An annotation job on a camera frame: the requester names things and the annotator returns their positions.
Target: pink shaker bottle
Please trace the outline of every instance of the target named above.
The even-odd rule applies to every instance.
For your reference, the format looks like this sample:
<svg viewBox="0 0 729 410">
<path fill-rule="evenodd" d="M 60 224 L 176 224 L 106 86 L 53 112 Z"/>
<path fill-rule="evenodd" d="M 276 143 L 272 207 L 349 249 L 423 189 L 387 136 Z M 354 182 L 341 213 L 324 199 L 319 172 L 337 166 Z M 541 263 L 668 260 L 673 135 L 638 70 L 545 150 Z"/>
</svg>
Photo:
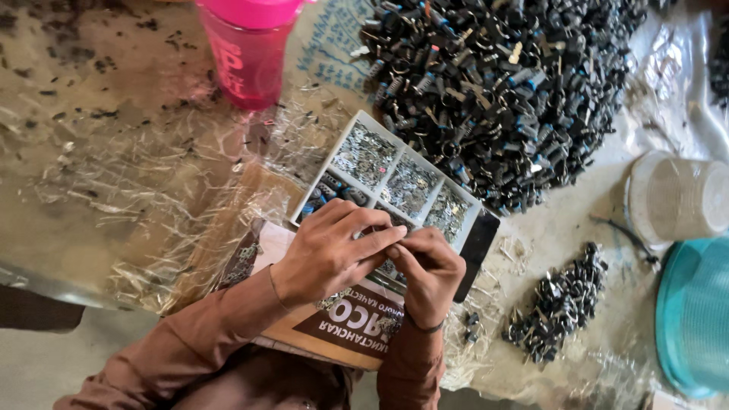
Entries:
<svg viewBox="0 0 729 410">
<path fill-rule="evenodd" d="M 243 109 L 276 103 L 286 38 L 303 0 L 197 0 L 197 5 L 223 94 Z"/>
</svg>

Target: hand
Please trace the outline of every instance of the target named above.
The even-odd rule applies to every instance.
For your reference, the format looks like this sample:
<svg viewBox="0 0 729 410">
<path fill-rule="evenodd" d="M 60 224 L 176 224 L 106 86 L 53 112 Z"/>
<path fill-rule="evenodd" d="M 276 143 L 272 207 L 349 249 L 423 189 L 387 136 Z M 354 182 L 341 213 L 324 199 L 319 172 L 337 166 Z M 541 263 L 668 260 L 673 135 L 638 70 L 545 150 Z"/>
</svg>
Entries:
<svg viewBox="0 0 729 410">
<path fill-rule="evenodd" d="M 413 232 L 386 252 L 408 280 L 405 305 L 417 326 L 423 330 L 438 326 L 451 309 L 466 261 L 432 226 Z"/>
<path fill-rule="evenodd" d="M 371 227 L 385 229 L 354 239 Z M 271 266 L 273 287 L 289 309 L 328 298 L 382 265 L 384 249 L 407 232 L 393 228 L 385 211 L 332 199 L 301 222 L 284 258 Z"/>
</svg>

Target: person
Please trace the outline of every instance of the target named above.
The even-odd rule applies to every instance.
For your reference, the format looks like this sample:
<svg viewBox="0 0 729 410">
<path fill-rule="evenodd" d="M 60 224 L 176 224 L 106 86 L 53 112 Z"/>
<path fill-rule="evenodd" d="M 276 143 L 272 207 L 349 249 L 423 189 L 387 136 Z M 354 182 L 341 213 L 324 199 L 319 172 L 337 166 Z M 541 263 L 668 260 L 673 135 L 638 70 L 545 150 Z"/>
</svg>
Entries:
<svg viewBox="0 0 729 410">
<path fill-rule="evenodd" d="M 370 233 L 355 239 L 360 232 Z M 53 408 L 349 409 L 361 371 L 249 341 L 390 257 L 408 289 L 402 327 L 377 375 L 380 408 L 436 409 L 441 326 L 465 262 L 436 228 L 406 233 L 387 212 L 336 198 L 302 222 L 280 262 L 162 319 Z"/>
</svg>

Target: white plastic container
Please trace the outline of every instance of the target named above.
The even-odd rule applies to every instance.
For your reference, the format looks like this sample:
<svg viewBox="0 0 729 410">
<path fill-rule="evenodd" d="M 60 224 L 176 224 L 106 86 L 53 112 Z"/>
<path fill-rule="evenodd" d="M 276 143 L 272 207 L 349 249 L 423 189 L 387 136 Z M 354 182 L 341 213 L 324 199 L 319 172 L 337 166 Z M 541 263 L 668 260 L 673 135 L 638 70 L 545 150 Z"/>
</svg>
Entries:
<svg viewBox="0 0 729 410">
<path fill-rule="evenodd" d="M 729 229 L 729 166 L 652 151 L 633 165 L 628 213 L 653 247 Z"/>
<path fill-rule="evenodd" d="M 394 160 L 389 164 L 388 168 L 384 172 L 384 176 L 379 184 L 377 184 L 374 188 L 368 188 L 364 186 L 360 181 L 358 181 L 356 178 L 352 177 L 351 175 L 347 174 L 346 172 L 340 170 L 337 168 L 334 164 L 332 164 L 332 159 L 335 157 L 337 152 L 339 151 L 340 147 L 344 143 L 347 136 L 350 134 L 352 128 L 354 127 L 354 124 L 359 121 L 364 125 L 368 130 L 376 132 L 379 134 L 383 139 L 390 141 L 392 144 L 394 144 L 397 147 L 397 154 L 394 156 Z M 406 215 L 403 211 L 399 210 L 398 208 L 392 206 L 388 202 L 384 201 L 380 194 L 382 193 L 383 189 L 385 188 L 388 180 L 392 176 L 395 168 L 397 167 L 397 164 L 400 163 L 400 161 L 405 157 L 409 157 L 414 162 L 416 162 L 421 168 L 426 169 L 428 171 L 433 171 L 438 175 L 437 183 L 435 184 L 435 187 L 433 188 L 432 192 L 428 196 L 428 201 L 425 203 L 425 205 L 422 207 L 421 211 L 418 213 L 418 216 L 415 218 L 411 218 L 408 215 Z M 401 217 L 403 220 L 410 223 L 412 226 L 415 226 L 416 229 L 420 228 L 423 225 L 423 222 L 428 216 L 428 213 L 430 212 L 433 203 L 435 202 L 436 198 L 438 197 L 438 194 L 442 190 L 443 186 L 449 187 L 456 195 L 458 195 L 462 200 L 470 204 L 468 210 L 466 211 L 466 216 L 464 217 L 463 223 L 461 224 L 461 230 L 458 233 L 458 236 L 451 242 L 452 248 L 456 252 L 461 252 L 461 248 L 464 245 L 464 242 L 466 241 L 466 238 L 468 237 L 469 232 L 471 231 L 471 227 L 473 226 L 473 222 L 476 221 L 476 217 L 478 214 L 483 210 L 483 207 L 481 203 L 472 195 L 470 195 L 468 192 L 466 192 L 462 187 L 460 187 L 457 183 L 455 183 L 451 178 L 447 177 L 444 173 L 442 173 L 436 166 L 428 162 L 425 158 L 423 158 L 420 154 L 418 154 L 415 150 L 410 148 L 406 143 L 404 143 L 402 140 L 397 138 L 395 135 L 387 131 L 387 128 L 383 127 L 380 123 L 377 122 L 374 118 L 369 116 L 366 112 L 359 110 L 357 114 L 349 121 L 349 124 L 347 124 L 346 128 L 344 128 L 344 131 L 342 131 L 342 135 L 337 140 L 337 143 L 332 148 L 332 151 L 327 156 L 327 159 L 324 161 L 324 164 L 321 166 L 321 169 L 319 170 L 319 173 L 316 175 L 315 182 L 309 187 L 307 193 L 303 196 L 303 200 L 299 203 L 299 206 L 297 206 L 296 210 L 294 211 L 294 214 L 292 215 L 292 218 L 290 221 L 297 224 L 297 218 L 299 216 L 299 213 L 301 213 L 301 209 L 306 204 L 309 195 L 311 194 L 311 191 L 315 188 L 316 183 L 321 179 L 321 176 L 324 174 L 325 171 L 328 171 L 331 173 L 332 176 L 337 177 L 341 182 L 346 183 L 347 185 L 351 187 L 355 187 L 359 190 L 361 190 L 368 198 L 367 201 L 367 208 L 375 208 L 376 205 L 381 206 L 382 208 L 386 209 L 391 214 L 395 214 L 398 217 Z"/>
</svg>

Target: fingernail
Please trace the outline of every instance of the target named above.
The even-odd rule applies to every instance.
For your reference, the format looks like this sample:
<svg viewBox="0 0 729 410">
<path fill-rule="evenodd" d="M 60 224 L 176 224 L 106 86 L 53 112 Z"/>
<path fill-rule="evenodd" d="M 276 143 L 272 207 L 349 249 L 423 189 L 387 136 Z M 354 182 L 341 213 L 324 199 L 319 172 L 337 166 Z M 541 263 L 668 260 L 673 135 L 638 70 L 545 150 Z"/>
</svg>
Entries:
<svg viewBox="0 0 729 410">
<path fill-rule="evenodd" d="M 397 258 L 400 257 L 400 251 L 397 250 L 396 247 L 389 247 L 389 248 L 387 248 L 387 250 L 385 251 L 385 253 L 387 254 L 387 256 L 390 257 L 390 259 L 397 259 Z"/>
</svg>

